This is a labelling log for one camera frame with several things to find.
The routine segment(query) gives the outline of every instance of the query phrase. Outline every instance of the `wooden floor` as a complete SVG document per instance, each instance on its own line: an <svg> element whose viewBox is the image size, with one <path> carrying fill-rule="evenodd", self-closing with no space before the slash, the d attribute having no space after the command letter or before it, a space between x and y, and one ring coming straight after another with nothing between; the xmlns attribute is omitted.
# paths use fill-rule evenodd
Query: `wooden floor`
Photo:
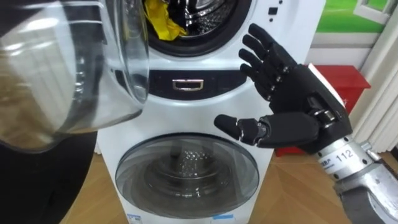
<svg viewBox="0 0 398 224"><path fill-rule="evenodd" d="M384 159L398 170L390 154ZM310 156L272 159L250 224L350 223L333 182ZM86 182L62 224L127 224L101 156L94 156Z"/></svg>

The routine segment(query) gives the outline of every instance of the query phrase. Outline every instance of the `door handle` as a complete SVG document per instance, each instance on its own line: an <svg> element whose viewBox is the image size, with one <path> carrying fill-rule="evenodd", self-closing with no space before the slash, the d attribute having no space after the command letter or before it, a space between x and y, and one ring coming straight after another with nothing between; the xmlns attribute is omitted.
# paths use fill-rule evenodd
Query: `door handle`
<svg viewBox="0 0 398 224"><path fill-rule="evenodd" d="M199 91L203 89L201 79L178 79L173 80L173 89L178 91Z"/></svg>

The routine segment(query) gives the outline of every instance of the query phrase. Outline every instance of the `washing machine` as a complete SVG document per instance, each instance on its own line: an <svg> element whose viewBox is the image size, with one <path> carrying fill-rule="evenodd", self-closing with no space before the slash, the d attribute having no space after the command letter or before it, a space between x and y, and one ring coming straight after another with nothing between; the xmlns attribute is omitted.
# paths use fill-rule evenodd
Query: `washing machine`
<svg viewBox="0 0 398 224"><path fill-rule="evenodd" d="M304 63L325 1L224 4L232 4L229 17L192 38L163 42L148 24L150 95L144 110L98 132L98 147L130 224L249 222L273 149L244 145L213 121L219 114L272 114L239 72L238 52L249 25L265 28Z"/></svg>

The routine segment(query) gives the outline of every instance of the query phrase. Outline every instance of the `washing machine door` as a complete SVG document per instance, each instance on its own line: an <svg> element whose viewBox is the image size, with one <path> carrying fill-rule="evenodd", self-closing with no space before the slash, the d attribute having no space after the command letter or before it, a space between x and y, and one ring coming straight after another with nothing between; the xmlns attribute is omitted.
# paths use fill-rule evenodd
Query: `washing machine door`
<svg viewBox="0 0 398 224"><path fill-rule="evenodd" d="M206 218L247 202L259 185L257 165L243 147L216 136L172 134L130 149L116 172L132 205L170 218Z"/></svg>
<svg viewBox="0 0 398 224"><path fill-rule="evenodd" d="M0 140L43 149L138 116L148 93L140 0L3 2Z"/></svg>

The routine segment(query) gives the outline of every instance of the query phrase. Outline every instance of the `red box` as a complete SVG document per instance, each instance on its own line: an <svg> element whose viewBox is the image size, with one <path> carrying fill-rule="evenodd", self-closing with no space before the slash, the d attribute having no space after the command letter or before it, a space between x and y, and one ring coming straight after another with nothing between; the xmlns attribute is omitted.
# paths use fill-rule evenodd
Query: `red box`
<svg viewBox="0 0 398 224"><path fill-rule="evenodd" d="M316 65L319 72L330 82L350 113L362 92L370 88L370 84L365 80L361 73L351 65ZM284 154L304 154L297 147L285 147L275 150L277 157Z"/></svg>

